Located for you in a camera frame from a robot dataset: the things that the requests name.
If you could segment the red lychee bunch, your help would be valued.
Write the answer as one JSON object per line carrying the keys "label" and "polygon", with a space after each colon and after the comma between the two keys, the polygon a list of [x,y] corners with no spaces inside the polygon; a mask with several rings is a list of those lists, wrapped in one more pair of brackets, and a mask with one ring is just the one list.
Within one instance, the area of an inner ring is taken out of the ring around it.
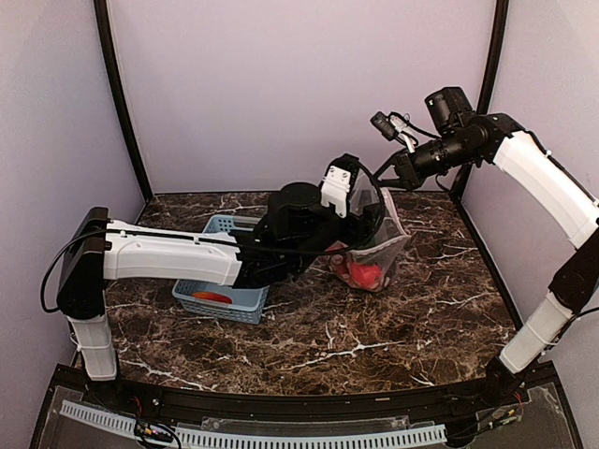
{"label": "red lychee bunch", "polygon": [[351,253],[338,253],[328,256],[329,270],[344,282],[352,280],[352,264],[353,258]]}

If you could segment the clear zip top bag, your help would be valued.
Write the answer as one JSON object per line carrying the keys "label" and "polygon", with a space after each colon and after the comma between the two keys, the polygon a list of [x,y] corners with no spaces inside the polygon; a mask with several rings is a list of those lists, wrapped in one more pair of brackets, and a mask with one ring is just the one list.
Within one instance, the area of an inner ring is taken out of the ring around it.
{"label": "clear zip top bag", "polygon": [[[392,264],[410,239],[410,235],[402,227],[391,192],[387,188],[383,188],[381,193],[385,200],[385,206],[384,218],[380,227],[365,245],[348,252],[352,254],[353,263],[377,265],[381,269],[381,283],[375,290],[361,289],[354,286],[351,282],[345,282],[352,288],[370,292],[378,292],[388,286],[394,276]],[[378,203],[371,206],[378,206],[380,204],[378,196],[377,200]],[[343,221],[348,223],[350,218],[364,219],[366,217],[366,209],[360,216],[351,214],[348,218],[343,219]]]}

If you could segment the red apple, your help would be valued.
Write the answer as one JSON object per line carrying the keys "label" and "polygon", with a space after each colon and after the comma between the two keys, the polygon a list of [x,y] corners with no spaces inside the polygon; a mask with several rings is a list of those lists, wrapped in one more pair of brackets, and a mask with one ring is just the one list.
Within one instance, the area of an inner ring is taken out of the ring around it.
{"label": "red apple", "polygon": [[380,286],[382,279],[382,271],[377,265],[352,263],[349,275],[354,286],[365,290],[375,290]]}

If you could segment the orange red chili pepper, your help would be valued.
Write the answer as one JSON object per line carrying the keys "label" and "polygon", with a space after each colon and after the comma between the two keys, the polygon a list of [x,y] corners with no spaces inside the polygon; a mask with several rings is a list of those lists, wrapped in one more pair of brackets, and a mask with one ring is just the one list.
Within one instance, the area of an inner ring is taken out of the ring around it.
{"label": "orange red chili pepper", "polygon": [[211,301],[222,304],[232,304],[233,301],[230,297],[221,295],[214,292],[195,292],[192,297],[198,300]]}

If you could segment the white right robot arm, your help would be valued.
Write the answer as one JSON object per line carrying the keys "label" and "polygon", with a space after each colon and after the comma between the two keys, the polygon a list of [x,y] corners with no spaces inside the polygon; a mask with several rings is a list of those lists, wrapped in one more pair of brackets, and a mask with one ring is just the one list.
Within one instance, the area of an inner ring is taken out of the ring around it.
{"label": "white right robot arm", "polygon": [[512,393],[512,376],[587,313],[598,289],[598,200],[566,173],[534,132],[503,113],[442,119],[437,138],[394,152],[375,176],[386,187],[411,191],[467,163],[488,164],[525,191],[572,250],[544,298],[496,356],[498,369],[478,384],[478,398],[496,406]]}

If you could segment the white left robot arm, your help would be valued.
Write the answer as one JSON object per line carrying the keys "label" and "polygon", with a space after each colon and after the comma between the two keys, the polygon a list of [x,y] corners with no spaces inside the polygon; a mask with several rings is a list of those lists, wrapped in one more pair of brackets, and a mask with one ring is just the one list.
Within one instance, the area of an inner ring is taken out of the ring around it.
{"label": "white left robot arm", "polygon": [[103,207],[90,209],[77,233],[54,257],[63,265],[56,305],[75,333],[88,378],[112,408],[132,399],[118,376],[119,362],[106,313],[105,284],[128,278],[181,279],[236,289],[257,289],[299,276],[319,257],[355,250],[378,231],[378,206],[360,215],[331,208],[267,213],[250,230],[210,234],[155,229],[112,220]]}

